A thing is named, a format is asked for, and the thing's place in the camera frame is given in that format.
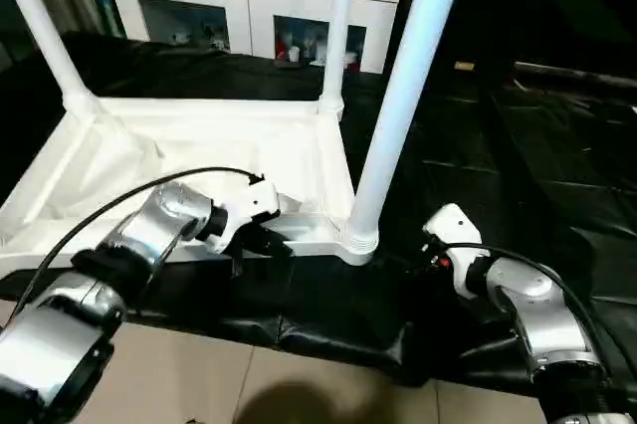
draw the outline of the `pole base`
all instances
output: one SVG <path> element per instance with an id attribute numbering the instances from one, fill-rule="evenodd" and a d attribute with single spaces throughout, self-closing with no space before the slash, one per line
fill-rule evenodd
<path id="1" fill-rule="evenodd" d="M 336 255 L 349 265 L 364 265 L 371 260 L 378 243 L 378 230 L 371 235 L 360 235 L 345 225 L 340 234 Z"/>
<path id="2" fill-rule="evenodd" d="M 338 121 L 342 118 L 342 112 L 345 109 L 345 102 L 340 95 L 333 96 L 323 94 L 318 98 L 318 113 L 333 112 L 338 116 Z"/>

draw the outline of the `items on shelf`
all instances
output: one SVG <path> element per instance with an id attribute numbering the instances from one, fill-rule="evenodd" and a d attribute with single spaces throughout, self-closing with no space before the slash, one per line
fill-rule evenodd
<path id="1" fill-rule="evenodd" d="M 291 63 L 324 67 L 328 28 L 328 23 L 322 21 L 275 16 L 275 58 Z M 349 26 L 344 69 L 360 70 L 364 42 L 365 28 Z"/>

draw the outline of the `black cable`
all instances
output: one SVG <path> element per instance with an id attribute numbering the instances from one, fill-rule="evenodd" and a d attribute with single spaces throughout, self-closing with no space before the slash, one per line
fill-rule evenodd
<path id="1" fill-rule="evenodd" d="M 16 304 L 15 308 L 11 312 L 11 316 L 9 317 L 9 320 L 7 321 L 7 324 L 9 322 L 11 322 L 11 320 L 24 308 L 25 304 L 29 301 L 29 298 L 31 297 L 31 294 L 33 293 L 33 290 L 34 290 L 34 288 L 36 286 L 36 283 L 40 280 L 40 278 L 42 277 L 44 272 L 49 268 L 49 265 L 51 265 L 53 260 L 60 253 L 60 251 L 62 251 L 62 249 L 65 247 L 65 245 L 67 245 L 67 243 L 69 243 L 78 233 L 80 233 L 82 230 L 84 230 L 91 222 L 93 222 L 95 219 L 99 218 L 101 215 L 105 214 L 111 208 L 119 205 L 124 200 L 127 200 L 128 198 L 132 197 L 133 195 L 136 195 L 136 194 L 138 194 L 140 192 L 143 192 L 144 190 L 147 190 L 149 188 L 155 187 L 157 185 L 161 185 L 162 183 L 169 182 L 170 180 L 175 180 L 175 179 L 180 178 L 180 177 L 185 177 L 187 175 L 195 175 L 197 173 L 205 173 L 205 172 L 238 173 L 240 175 L 245 175 L 246 177 L 250 178 L 251 183 L 261 180 L 261 177 L 259 177 L 258 175 L 254 174 L 252 172 L 248 172 L 246 170 L 241 170 L 240 168 L 232 168 L 232 167 L 200 167 L 200 168 L 192 168 L 190 170 L 183 170 L 181 172 L 171 173 L 170 175 L 165 175 L 163 177 L 156 178 L 154 180 L 151 180 L 148 183 L 144 183 L 143 185 L 139 185 L 138 187 L 133 188 L 132 190 L 129 190 L 129 191 L 119 195 L 118 197 L 114 198 L 111 202 L 109 202 L 106 205 L 102 206 L 97 211 L 93 212 L 87 218 L 82 220 L 69 233 L 67 233 L 62 238 L 62 240 L 60 240 L 56 244 L 55 247 L 53 247 L 51 249 L 51 251 L 47 254 L 46 257 L 44 257 L 44 260 L 42 260 L 42 263 L 38 266 L 38 269 L 36 270 L 35 274 L 33 275 L 33 278 L 31 278 L 31 281 L 29 282 L 29 285 L 27 285 L 27 288 L 25 288 L 24 292 L 22 293 L 22 296 L 20 297 L 20 300 L 18 300 L 18 303 Z"/>
<path id="2" fill-rule="evenodd" d="M 635 382 L 637 382 L 637 365 L 635 365 L 635 362 L 632 360 L 627 347 L 623 343 L 621 343 L 621 341 L 618 339 L 614 331 L 612 331 L 601 320 L 601 318 L 597 314 L 595 314 L 594 312 L 593 314 L 591 314 L 591 312 L 584 306 L 582 301 L 577 297 L 575 292 L 562 280 L 562 278 L 559 277 L 559 275 L 554 270 L 538 262 L 535 262 L 532 259 L 527 258 L 524 255 L 521 255 L 519 253 L 512 252 L 504 248 L 494 247 L 491 245 L 484 245 L 481 243 L 458 242 L 458 243 L 446 243 L 446 244 L 443 244 L 442 247 L 443 247 L 443 250 L 448 250 L 450 248 L 472 248 L 477 250 L 488 250 L 490 252 L 523 262 L 529 265 L 530 267 L 532 267 L 533 269 L 538 270 L 540 273 L 549 277 L 564 291 L 567 298 L 571 301 L 571 303 L 575 307 L 575 314 L 582 321 L 582 323 L 584 324 L 584 327 L 588 331 L 591 344 L 593 345 L 593 348 L 597 352 L 602 364 L 606 368 L 606 372 L 608 373 L 608 375 L 612 376 L 610 361 L 608 359 L 608 356 L 604 352 L 604 348 L 601 345 L 601 339 L 599 337 L 599 332 L 597 331 L 597 326 L 595 324 L 596 322 L 603 327 L 603 329 L 612 339 L 613 343 L 617 346 L 622 357 L 626 361 L 626 364 L 628 366 L 628 369 L 630 370 L 630 373 L 633 376 L 633 379 L 635 380 Z"/>

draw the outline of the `glass cabinet door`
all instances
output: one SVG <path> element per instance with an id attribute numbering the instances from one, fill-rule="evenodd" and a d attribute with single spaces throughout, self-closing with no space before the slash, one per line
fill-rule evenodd
<path id="1" fill-rule="evenodd" d="M 139 0 L 150 41 L 230 52 L 226 10 L 169 0 Z"/>
<path id="2" fill-rule="evenodd" d="M 277 59 L 312 66 L 325 66 L 329 22 L 275 15 L 274 27 L 273 47 Z M 366 30 L 367 28 L 363 26 L 349 26 L 347 29 L 343 67 L 350 71 L 360 70 Z"/>

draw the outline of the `white tube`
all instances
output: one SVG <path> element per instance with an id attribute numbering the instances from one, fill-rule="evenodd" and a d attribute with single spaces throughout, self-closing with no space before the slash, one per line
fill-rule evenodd
<path id="1" fill-rule="evenodd" d="M 452 4 L 453 0 L 412 2 L 343 233 L 345 246 L 368 252 L 377 245 L 380 211 Z"/>
<path id="2" fill-rule="evenodd" d="M 339 109 L 342 108 L 340 88 L 349 25 L 349 0 L 331 0 L 331 8 L 321 100 L 325 100 L 323 101 L 325 109 L 340 111 Z"/>
<path id="3" fill-rule="evenodd" d="M 64 97 L 89 95 L 87 87 L 82 82 L 78 70 L 69 57 L 62 39 L 56 30 L 47 8 L 42 0 L 16 0 L 24 19 L 36 39 L 40 51 L 44 55 L 53 75 L 58 81 Z M 84 101 L 70 101 L 74 106 L 82 106 Z"/>

